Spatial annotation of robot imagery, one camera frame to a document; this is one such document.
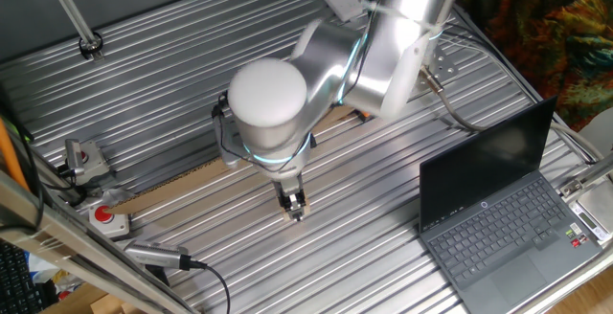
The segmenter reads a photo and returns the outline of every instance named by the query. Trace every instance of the laptop screen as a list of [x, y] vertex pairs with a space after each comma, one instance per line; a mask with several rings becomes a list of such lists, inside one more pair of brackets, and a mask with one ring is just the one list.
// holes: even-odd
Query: laptop screen
[[538, 169], [556, 98], [537, 103], [420, 165], [420, 231]]

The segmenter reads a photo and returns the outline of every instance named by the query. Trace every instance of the laptop touchpad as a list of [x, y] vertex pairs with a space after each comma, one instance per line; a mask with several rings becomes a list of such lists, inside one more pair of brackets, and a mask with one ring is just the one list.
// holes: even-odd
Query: laptop touchpad
[[547, 283], [528, 256], [509, 262], [492, 274], [491, 279], [511, 305], [524, 300]]

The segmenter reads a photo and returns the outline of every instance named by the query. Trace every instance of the colorful fabric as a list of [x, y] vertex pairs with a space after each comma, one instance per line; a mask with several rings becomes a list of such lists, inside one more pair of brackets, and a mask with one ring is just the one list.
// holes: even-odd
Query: colorful fabric
[[461, 1], [573, 129], [613, 107], [613, 0]]

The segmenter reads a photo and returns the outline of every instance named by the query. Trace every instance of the laptop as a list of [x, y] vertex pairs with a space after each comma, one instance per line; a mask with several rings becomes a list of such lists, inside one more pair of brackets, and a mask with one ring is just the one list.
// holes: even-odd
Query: laptop
[[601, 251], [540, 173], [556, 99], [420, 165], [420, 238], [471, 313], [506, 313]]

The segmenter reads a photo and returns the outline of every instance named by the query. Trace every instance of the emergency stop button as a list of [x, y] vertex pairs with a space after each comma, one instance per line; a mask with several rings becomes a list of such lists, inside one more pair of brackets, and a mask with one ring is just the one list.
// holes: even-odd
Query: emergency stop button
[[102, 205], [96, 209], [94, 217], [101, 223], [108, 223], [113, 220], [113, 213], [105, 213], [104, 210], [108, 209], [108, 206]]

